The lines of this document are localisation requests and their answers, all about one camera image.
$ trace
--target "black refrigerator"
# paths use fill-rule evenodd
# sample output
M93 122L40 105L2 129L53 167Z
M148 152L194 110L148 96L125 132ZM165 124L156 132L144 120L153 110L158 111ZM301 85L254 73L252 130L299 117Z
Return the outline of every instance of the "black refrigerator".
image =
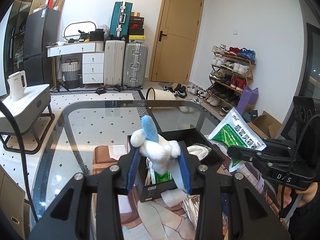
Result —
M28 86L53 86L52 58L48 58L46 46L57 41L59 21L60 12L50 8L30 14L27 18L23 65Z

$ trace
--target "hand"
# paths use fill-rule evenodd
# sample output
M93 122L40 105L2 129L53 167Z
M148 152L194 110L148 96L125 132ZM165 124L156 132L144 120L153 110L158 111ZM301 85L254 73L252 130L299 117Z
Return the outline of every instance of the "hand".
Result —
M281 205L281 190L282 185L278 186L278 194L277 194L277 200L278 204ZM313 200L318 190L318 183L313 182L310 187L306 191L299 191L295 190L297 194L303 194L302 199L298 203L298 208L304 206L305 204L308 204ZM284 197L283 197L283 208L285 208L287 205L289 205L292 201L292 198L290 196L292 192L292 189L289 187L285 187L284 189Z

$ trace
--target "blue gripper pad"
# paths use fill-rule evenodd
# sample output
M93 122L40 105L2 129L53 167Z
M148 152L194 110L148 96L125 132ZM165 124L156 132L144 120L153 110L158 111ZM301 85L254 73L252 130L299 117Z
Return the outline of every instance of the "blue gripper pad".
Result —
M133 154L132 161L129 166L128 174L127 174L127 185L125 187L127 193L133 189L134 180L136 178L136 174L139 167L141 154L139 153L139 148L136 148Z
M189 172L189 168L186 162L186 159L184 157L184 153L183 153L183 148L180 145L180 149L181 149L181 154L178 157L178 163L179 163L179 168L180 168L180 172L181 172L181 176L182 176L182 181L183 181L183 186L186 190L187 194L191 193L192 187L191 187L191 182L190 182L190 172Z

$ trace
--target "white kettle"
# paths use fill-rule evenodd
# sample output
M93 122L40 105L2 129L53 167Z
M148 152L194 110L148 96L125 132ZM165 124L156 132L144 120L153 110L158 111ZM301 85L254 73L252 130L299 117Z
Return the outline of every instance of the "white kettle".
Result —
M26 72L22 70L20 72L13 73L8 77L8 84L10 86L12 101L15 102L23 98L24 90L27 87Z

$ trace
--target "white plush toy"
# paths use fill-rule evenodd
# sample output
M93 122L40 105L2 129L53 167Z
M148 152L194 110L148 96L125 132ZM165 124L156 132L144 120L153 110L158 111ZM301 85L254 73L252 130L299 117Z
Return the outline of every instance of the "white plush toy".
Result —
M157 133L156 125L148 115L141 118L142 129L131 136L131 144L139 147L140 154L149 158L155 172L169 171L180 190L185 190L177 158L181 149L177 141L167 141Z

